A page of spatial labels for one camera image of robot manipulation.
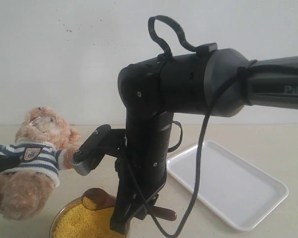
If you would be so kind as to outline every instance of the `table surface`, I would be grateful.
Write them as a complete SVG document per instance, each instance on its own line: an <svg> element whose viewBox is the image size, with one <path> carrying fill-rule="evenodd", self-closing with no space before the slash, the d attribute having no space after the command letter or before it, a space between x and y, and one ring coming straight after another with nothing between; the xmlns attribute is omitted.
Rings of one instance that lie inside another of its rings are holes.
<svg viewBox="0 0 298 238"><path fill-rule="evenodd" d="M86 139L97 126L77 126ZM169 156L196 144L200 131L198 125L184 125L183 142ZM0 143L13 143L17 126L0 126ZM179 131L174 128L170 144L175 144ZM185 225L181 238L298 238L298 124L297 125L210 125L206 135L231 152L285 183L289 196L255 229L240 232L229 227L203 203L197 201ZM114 171L114 158L105 157L99 167L82 177L74 170L60 173L61 185L55 189L44 210L36 217L23 221L7 221L0 215L0 238L48 238L49 228L56 214L68 202L91 187L100 187L116 194L118 185ZM190 201L191 194L171 176L160 192L157 206L175 210L175 222L161 221L173 233ZM152 219L132 220L131 238L162 238Z"/></svg>

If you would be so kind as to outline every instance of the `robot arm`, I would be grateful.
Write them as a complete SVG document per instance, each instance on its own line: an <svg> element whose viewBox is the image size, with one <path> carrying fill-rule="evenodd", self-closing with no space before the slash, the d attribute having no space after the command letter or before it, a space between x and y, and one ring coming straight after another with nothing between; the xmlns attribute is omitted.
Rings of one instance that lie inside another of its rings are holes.
<svg viewBox="0 0 298 238"><path fill-rule="evenodd" d="M193 53L173 56L154 31L155 19L171 26L181 45ZM164 54L131 64L118 76L126 128L117 133L112 147L102 140L108 131L91 136L81 147L83 153L72 160L76 171L87 175L104 154L117 157L119 186L110 227L122 234L133 217L145 218L166 183L174 113L232 117L245 105L298 109L298 57L249 61L236 50L218 50L215 43L193 47L182 28L165 16L150 18L149 33Z"/></svg>

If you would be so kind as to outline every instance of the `teddy bear head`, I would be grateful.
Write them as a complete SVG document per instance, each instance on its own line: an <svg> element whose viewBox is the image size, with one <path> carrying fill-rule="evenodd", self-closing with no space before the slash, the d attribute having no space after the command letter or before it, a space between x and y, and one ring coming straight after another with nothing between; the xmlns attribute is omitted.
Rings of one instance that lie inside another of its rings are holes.
<svg viewBox="0 0 298 238"><path fill-rule="evenodd" d="M63 150L75 144L80 139L80 133L51 108L37 107L26 114L15 141L20 138L50 142Z"/></svg>

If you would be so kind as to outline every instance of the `white tray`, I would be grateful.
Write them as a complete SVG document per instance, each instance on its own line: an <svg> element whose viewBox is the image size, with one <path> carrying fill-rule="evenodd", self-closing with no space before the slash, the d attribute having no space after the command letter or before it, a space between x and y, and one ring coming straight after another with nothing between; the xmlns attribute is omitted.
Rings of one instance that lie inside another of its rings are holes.
<svg viewBox="0 0 298 238"><path fill-rule="evenodd" d="M196 152L197 145L167 161L168 172L191 193ZM200 181L198 199L240 231L256 227L289 193L282 182L212 141L203 145Z"/></svg>

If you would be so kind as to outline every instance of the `bowl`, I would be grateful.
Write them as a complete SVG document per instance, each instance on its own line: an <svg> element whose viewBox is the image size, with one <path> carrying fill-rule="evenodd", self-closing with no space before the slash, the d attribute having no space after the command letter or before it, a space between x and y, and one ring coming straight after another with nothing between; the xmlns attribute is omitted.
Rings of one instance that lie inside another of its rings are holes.
<svg viewBox="0 0 298 238"><path fill-rule="evenodd" d="M72 208L78 206L81 204L81 197L73 200L72 202L68 203L61 211L58 212L56 217L54 218L51 228L50 228L50 238L53 238L53 233L55 231L55 228L57 227L58 222L60 221L61 217L66 214L69 210ZM126 238L130 237L130 230L128 231Z"/></svg>

